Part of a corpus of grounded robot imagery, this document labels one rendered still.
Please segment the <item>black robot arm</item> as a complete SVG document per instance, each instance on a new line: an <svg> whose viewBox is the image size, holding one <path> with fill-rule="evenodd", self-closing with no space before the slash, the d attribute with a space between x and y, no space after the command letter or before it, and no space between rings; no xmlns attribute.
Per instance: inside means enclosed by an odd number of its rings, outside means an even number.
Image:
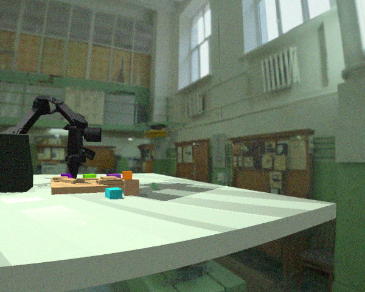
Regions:
<svg viewBox="0 0 365 292"><path fill-rule="evenodd" d="M56 108L50 109L49 102L55 104ZM10 127L3 133L26 134L41 115L56 112L60 112L70 124L63 128L68 130L68 141L83 141L83 138L86 139L86 142L101 141L101 127L88 127L88 121L80 113L74 113L62 100L44 95L39 95L35 98L32 109L20 120L17 126ZM96 152L81 147L80 154L93 160Z"/></svg>

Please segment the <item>teal cube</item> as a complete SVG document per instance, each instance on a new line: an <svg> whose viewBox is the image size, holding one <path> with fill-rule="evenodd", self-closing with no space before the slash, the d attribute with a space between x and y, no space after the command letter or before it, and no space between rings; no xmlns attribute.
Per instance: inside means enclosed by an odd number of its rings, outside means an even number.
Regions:
<svg viewBox="0 0 365 292"><path fill-rule="evenodd" d="M118 187L105 188L105 197L109 199L121 199L122 189Z"/></svg>

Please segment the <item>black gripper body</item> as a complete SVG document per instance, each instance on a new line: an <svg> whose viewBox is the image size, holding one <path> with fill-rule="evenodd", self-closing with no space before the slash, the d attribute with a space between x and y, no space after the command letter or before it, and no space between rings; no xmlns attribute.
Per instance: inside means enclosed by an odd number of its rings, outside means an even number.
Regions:
<svg viewBox="0 0 365 292"><path fill-rule="evenodd" d="M86 162L86 157L80 154L82 141L68 141L68 155L65 157L65 162L71 164L81 164Z"/></svg>

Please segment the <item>orange block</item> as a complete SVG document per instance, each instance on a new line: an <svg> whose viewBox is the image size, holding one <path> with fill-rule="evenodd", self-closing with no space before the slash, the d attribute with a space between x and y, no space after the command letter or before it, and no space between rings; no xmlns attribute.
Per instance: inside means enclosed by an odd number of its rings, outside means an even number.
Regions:
<svg viewBox="0 0 365 292"><path fill-rule="evenodd" d="M132 171L123 171L123 179L132 179Z"/></svg>

